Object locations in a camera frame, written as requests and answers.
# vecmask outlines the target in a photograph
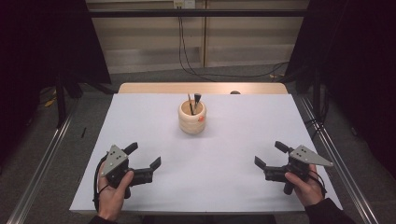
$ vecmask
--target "wall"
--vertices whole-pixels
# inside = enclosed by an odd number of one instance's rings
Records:
[[[306,0],[196,1],[197,8],[210,9],[305,9],[307,4]],[[170,9],[173,1],[87,0],[87,5],[89,9]],[[110,74],[180,68],[178,18],[92,20]],[[201,67],[288,61],[303,18],[182,20],[189,62]]]

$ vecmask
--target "black curtain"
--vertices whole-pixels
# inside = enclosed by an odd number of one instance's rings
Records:
[[[373,155],[396,176],[396,2],[311,0],[287,76],[307,91],[315,69]]]
[[[44,87],[110,78],[84,0],[0,2],[0,162],[13,150]]]

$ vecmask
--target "white table surface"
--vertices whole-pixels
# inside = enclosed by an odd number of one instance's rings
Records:
[[[147,168],[162,158],[153,182],[131,188],[123,211],[137,214],[265,214],[304,211],[284,183],[266,181],[254,164],[282,166],[288,155],[280,141],[315,150],[297,107],[288,94],[205,94],[206,127],[190,135],[178,127],[177,109],[186,94],[116,94],[70,210],[95,212],[92,181],[99,160],[114,144],[137,142],[130,167]],[[318,166],[327,197],[342,208],[328,175]]]

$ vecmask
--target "human hand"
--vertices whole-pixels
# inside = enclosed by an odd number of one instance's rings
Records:
[[[313,171],[309,172],[309,174],[318,179],[318,175],[316,174],[317,167],[310,164],[309,170]],[[294,191],[303,206],[307,207],[323,200],[321,187],[315,180],[308,178],[308,180],[304,182],[297,175],[290,172],[285,173],[285,177],[294,184]]]
[[[105,161],[102,162],[99,174],[102,173]],[[124,201],[126,188],[134,178],[134,172],[129,171],[122,178],[119,187],[114,189],[108,185],[107,178],[98,175],[98,189],[102,190],[99,194],[99,213],[98,216],[109,221],[116,221],[120,215],[120,211]]]

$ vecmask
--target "black sleeve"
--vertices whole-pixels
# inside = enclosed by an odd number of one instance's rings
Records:
[[[307,206],[305,212],[309,217],[310,224],[352,224],[355,223],[331,199],[325,199],[320,203]]]
[[[102,217],[99,216],[95,216],[91,219],[89,224],[117,224],[117,222],[113,222],[113,221],[109,221],[109,220],[105,220]]]

